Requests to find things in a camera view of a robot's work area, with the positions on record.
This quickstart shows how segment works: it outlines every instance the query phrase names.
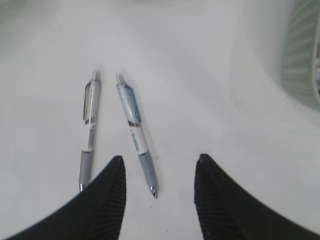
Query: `pen grip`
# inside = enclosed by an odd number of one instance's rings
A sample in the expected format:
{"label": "pen grip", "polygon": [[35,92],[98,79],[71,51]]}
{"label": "pen grip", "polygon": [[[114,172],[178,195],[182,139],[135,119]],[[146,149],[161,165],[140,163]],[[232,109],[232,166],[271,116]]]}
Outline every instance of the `pen grip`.
{"label": "pen grip", "polygon": [[91,180],[91,168],[94,151],[82,151],[80,162],[79,183],[88,185]]}
{"label": "pen grip", "polygon": [[146,153],[139,155],[139,160],[148,186],[157,187],[157,175],[150,153],[147,151]]}

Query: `white desk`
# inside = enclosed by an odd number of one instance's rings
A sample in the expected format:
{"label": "white desk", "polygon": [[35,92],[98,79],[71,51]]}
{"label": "white desk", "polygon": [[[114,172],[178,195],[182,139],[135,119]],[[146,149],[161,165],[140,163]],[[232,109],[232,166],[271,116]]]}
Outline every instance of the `white desk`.
{"label": "white desk", "polygon": [[[200,153],[320,233],[320,113],[288,98],[280,63],[291,0],[8,0],[0,8],[0,239],[78,193],[84,87],[101,66],[93,175],[122,155],[120,239],[202,239]],[[161,192],[134,149],[115,73],[135,82]]]}

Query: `black object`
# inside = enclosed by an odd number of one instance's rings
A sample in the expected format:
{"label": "black object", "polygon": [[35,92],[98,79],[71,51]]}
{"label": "black object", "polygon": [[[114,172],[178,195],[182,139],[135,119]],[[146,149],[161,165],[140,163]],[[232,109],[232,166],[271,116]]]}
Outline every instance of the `black object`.
{"label": "black object", "polygon": [[117,240],[126,200],[125,165],[115,156],[73,200],[7,240]]}
{"label": "black object", "polygon": [[204,240],[320,240],[251,196],[207,154],[196,164],[194,203]]}

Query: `ballpoint pen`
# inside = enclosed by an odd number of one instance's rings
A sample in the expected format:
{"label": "ballpoint pen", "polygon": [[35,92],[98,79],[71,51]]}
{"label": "ballpoint pen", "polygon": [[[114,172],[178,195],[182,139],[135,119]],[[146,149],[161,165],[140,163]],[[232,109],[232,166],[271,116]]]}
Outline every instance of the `ballpoint pen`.
{"label": "ballpoint pen", "polygon": [[158,181],[154,164],[152,162],[151,155],[148,151],[148,147],[142,130],[142,121],[139,114],[135,93],[133,88],[126,83],[122,74],[117,74],[116,78],[116,87],[118,89],[122,106],[124,108],[124,112],[129,123],[130,132],[133,138],[136,151],[138,153],[144,176],[151,190],[152,195],[156,199],[158,197]]}
{"label": "ballpoint pen", "polygon": [[101,73],[93,71],[93,77],[85,86],[84,90],[84,144],[81,151],[81,163],[79,173],[80,192],[89,184],[91,178],[91,168],[94,157],[94,144],[96,135],[97,111],[99,104],[99,92],[101,86]]}

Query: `green basket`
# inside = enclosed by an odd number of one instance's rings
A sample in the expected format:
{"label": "green basket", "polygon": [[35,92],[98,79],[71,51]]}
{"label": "green basket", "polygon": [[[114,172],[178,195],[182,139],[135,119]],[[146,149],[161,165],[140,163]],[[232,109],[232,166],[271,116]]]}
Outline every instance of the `green basket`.
{"label": "green basket", "polygon": [[282,60],[284,89],[303,104],[320,111],[320,82],[315,80],[320,58],[320,0],[296,0]]}

